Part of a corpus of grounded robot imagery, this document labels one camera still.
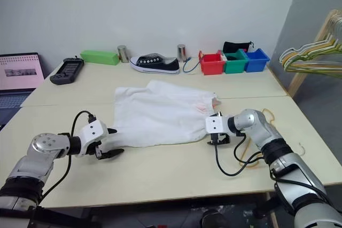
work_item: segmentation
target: black remote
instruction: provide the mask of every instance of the black remote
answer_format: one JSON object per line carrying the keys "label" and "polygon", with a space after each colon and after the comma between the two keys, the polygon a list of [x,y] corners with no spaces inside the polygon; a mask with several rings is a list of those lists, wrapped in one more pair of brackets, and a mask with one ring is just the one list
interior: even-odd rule
{"label": "black remote", "polygon": [[50,81],[53,84],[64,85],[73,83],[84,65],[84,61],[80,58],[66,58],[63,62],[62,67],[56,74],[50,77]]}

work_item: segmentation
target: sneaker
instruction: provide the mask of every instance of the sneaker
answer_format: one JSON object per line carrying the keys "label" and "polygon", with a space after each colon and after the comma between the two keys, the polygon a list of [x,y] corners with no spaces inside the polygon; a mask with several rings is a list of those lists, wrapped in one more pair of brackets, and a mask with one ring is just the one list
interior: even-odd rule
{"label": "sneaker", "polygon": [[168,59],[158,53],[131,57],[129,64],[139,72],[166,74],[178,74],[180,72],[180,64],[177,59]]}

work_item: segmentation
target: metal cylinder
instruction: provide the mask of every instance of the metal cylinder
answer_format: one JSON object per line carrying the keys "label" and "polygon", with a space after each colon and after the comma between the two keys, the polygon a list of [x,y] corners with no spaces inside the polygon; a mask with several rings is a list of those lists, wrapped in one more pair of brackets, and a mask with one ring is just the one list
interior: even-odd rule
{"label": "metal cylinder", "polygon": [[129,62],[129,54],[125,45],[118,46],[119,58],[122,62]]}
{"label": "metal cylinder", "polygon": [[177,60],[186,61],[185,45],[183,44],[177,46]]}

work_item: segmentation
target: laptop screen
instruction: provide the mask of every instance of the laptop screen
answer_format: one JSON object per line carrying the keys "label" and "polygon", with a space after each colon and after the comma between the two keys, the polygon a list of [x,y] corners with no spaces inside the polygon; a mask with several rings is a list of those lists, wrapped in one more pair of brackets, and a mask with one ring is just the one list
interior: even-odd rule
{"label": "laptop screen", "polygon": [[34,89],[43,81],[38,53],[0,55],[0,90]]}

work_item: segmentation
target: table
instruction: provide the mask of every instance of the table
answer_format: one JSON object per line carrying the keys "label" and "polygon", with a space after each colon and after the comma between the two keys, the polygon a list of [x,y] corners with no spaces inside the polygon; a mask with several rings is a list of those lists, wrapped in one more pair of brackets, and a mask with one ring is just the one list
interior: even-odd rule
{"label": "table", "polygon": [[220,99],[287,95],[268,69],[258,73],[204,76],[197,67],[191,74],[165,75],[140,73],[123,63],[117,66],[86,63],[74,83],[54,85],[46,78],[21,106],[112,103],[116,87],[145,87],[150,80],[212,91]]}
{"label": "table", "polygon": [[[290,97],[222,99],[216,109],[234,115],[245,108],[270,109],[276,118],[276,128],[295,152],[304,153],[304,161],[322,183],[342,183],[342,166]],[[26,154],[36,134],[70,131],[74,116],[82,109],[96,114],[108,125],[113,124],[113,104],[22,108],[0,132],[0,181],[5,181],[15,163]],[[85,124],[86,115],[79,119],[77,127]],[[273,191],[274,183],[264,163],[236,177],[222,174],[216,166],[214,148],[207,141],[208,137],[183,145],[126,147],[125,152],[113,160],[73,157],[69,175],[42,206],[105,206]],[[232,154],[235,145],[236,141],[219,148],[220,162],[230,172],[239,168]],[[247,156],[254,151],[255,146],[248,150]],[[64,174],[66,166],[67,158],[55,161],[45,191]]]}

